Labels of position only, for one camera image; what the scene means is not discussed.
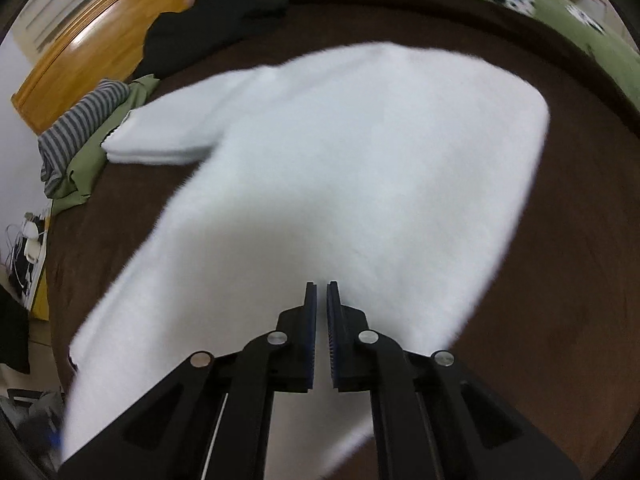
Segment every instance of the bed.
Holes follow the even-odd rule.
[[[535,86],[551,115],[538,173],[502,267],[452,351],[585,479],[637,478],[640,117],[620,86],[561,34],[491,2],[289,1],[276,31],[169,76],[152,98],[228,70],[366,41],[472,54]],[[20,95],[16,102],[34,102]],[[34,108],[18,109],[36,131],[62,111],[36,118]],[[65,388],[74,374],[72,337],[195,168],[108,164],[89,202],[53,219],[46,272]],[[369,442],[334,478],[375,477]]]

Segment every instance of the white wall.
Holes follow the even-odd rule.
[[[40,181],[36,135],[11,103],[11,95],[31,71],[31,64],[9,32],[0,44],[0,261],[7,256],[4,229],[20,224],[25,212],[39,213],[47,203]]]

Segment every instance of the metal pin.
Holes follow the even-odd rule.
[[[367,345],[373,345],[379,339],[379,336],[373,330],[363,330],[358,334],[358,339]]]
[[[194,368],[204,368],[205,366],[209,366],[209,363],[211,362],[211,355],[206,352],[198,352],[191,356],[189,362]]]
[[[287,342],[287,334],[284,332],[271,332],[267,336],[267,341],[271,345],[284,345]]]
[[[451,366],[456,360],[455,357],[453,357],[453,354],[446,350],[438,352],[434,359],[440,366]]]

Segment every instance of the wooden bed frame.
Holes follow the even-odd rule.
[[[94,0],[49,45],[12,103],[37,134],[104,77],[123,80],[142,59],[146,30],[184,0]]]

